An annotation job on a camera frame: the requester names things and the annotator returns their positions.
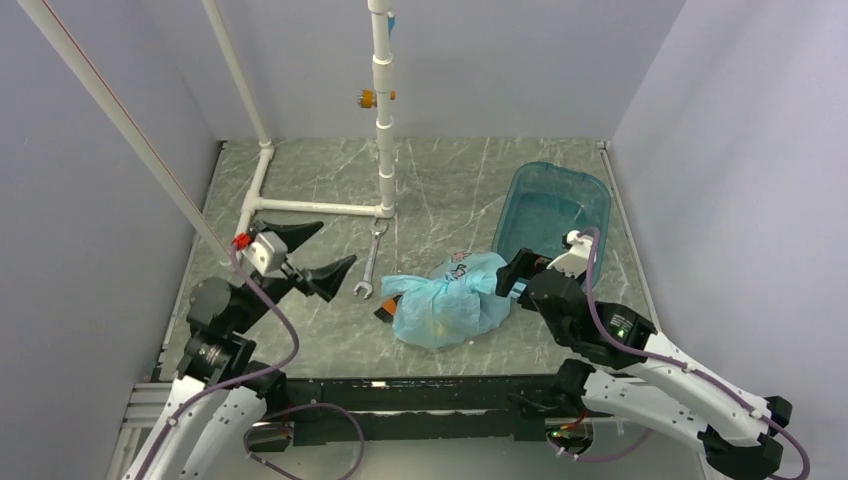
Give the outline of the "light blue plastic bag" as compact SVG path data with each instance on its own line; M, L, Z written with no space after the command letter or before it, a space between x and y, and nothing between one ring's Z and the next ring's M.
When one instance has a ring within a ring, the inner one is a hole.
M428 277L383 277L381 296L398 299L394 335L406 344L438 349L499 328L511 311L511 300L496 294L496 272L505 265L494 252L460 251Z

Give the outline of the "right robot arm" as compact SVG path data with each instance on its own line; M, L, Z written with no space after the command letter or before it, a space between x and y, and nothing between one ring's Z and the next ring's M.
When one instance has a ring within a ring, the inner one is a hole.
M792 405L760 397L719 379L633 309L597 301L580 275L522 249L496 272L496 293L518 280L519 305L538 313L555 342L573 352L550 387L555 411L622 417L673 437L731 479L767 479L779 470L776 436Z

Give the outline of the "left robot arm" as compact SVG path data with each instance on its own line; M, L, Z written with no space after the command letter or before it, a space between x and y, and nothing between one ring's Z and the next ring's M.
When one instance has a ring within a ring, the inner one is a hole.
M289 254L323 226L255 221L231 242L229 260L241 283L209 277L192 289L190 337L176 378L124 478L215 479L260 418L275 419L289 407L283 368L298 354L300 340L278 304L292 291L331 301L356 260L349 255L313 269L289 262ZM292 340L291 352L275 365L254 360L257 344L245 336L268 312Z

